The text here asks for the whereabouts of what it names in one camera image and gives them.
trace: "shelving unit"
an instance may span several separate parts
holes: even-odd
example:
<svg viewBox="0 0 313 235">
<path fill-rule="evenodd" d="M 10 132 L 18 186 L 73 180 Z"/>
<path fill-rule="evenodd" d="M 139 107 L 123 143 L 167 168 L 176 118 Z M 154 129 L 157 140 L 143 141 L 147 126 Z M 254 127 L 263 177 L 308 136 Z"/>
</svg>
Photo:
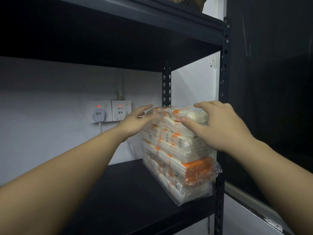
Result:
<svg viewBox="0 0 313 235">
<path fill-rule="evenodd" d="M 228 100 L 228 19 L 167 0 L 2 0 L 0 15 L 1 56 L 162 72 L 164 106 L 171 104 L 173 70 L 221 51 L 219 99 Z M 215 213 L 214 234 L 219 235 L 222 173 L 215 191 L 177 207 L 141 160 L 111 165 L 66 234 L 78 228 L 82 234 L 173 234 Z"/>
</svg>

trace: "perforated upright post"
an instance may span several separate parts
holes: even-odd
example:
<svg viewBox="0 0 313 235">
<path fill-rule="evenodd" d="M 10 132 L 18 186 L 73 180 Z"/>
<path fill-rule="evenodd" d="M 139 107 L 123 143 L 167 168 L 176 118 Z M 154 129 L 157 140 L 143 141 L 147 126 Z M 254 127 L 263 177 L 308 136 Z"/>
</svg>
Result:
<svg viewBox="0 0 313 235">
<path fill-rule="evenodd" d="M 219 75 L 219 96 L 218 100 L 222 103 L 228 102 L 229 95 L 229 60 L 230 60 L 230 46 L 231 46 L 231 21 L 224 18 L 224 42 L 223 50 L 220 57 L 220 75 Z M 217 160 L 222 152 L 217 152 Z M 223 173 L 220 173 L 216 178 L 216 213 L 214 216 L 214 235 L 223 234 L 223 217 L 224 217 L 224 190 L 225 180 Z"/>
<path fill-rule="evenodd" d="M 162 106 L 171 106 L 171 68 L 168 65 L 162 71 Z"/>
</svg>

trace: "wall socket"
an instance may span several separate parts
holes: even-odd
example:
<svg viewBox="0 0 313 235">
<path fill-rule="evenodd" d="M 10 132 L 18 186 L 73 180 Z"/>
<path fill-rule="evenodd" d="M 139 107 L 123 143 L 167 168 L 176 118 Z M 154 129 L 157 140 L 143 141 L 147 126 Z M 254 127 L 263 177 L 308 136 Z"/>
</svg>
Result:
<svg viewBox="0 0 313 235">
<path fill-rule="evenodd" d="M 112 120 L 123 120 L 131 113 L 131 101 L 112 101 Z"/>
<path fill-rule="evenodd" d="M 105 111 L 104 122 L 112 121 L 112 103 L 111 101 L 90 101 L 87 105 L 87 117 L 90 123 L 96 123 L 92 119 L 92 115 L 96 109 L 102 109 Z"/>
</svg>

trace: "person's right arm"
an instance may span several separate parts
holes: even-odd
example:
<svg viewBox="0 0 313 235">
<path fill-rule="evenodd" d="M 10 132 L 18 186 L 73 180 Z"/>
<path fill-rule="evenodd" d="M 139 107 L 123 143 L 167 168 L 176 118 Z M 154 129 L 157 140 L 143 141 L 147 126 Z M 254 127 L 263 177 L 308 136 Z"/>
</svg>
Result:
<svg viewBox="0 0 313 235">
<path fill-rule="evenodd" d="M 201 126 L 189 118 L 182 123 L 208 146 L 236 159 L 297 235 L 313 231 L 313 174 L 255 139 L 230 104 L 200 102 L 209 115 Z"/>
</svg>

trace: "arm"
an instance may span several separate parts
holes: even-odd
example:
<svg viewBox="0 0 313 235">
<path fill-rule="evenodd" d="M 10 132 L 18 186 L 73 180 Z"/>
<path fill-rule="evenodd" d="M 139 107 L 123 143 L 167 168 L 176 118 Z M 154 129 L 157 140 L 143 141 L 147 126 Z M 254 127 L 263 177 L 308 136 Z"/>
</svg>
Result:
<svg viewBox="0 0 313 235">
<path fill-rule="evenodd" d="M 0 188 L 0 234 L 57 234 L 87 196 L 119 144 L 154 116 L 152 105 L 129 114 L 118 126 L 37 166 Z"/>
<path fill-rule="evenodd" d="M 236 159 L 295 234 L 312 234 L 313 174 L 255 139 L 230 104 L 194 104 L 209 115 L 201 126 L 189 118 L 182 123 L 208 146 Z"/>
</svg>

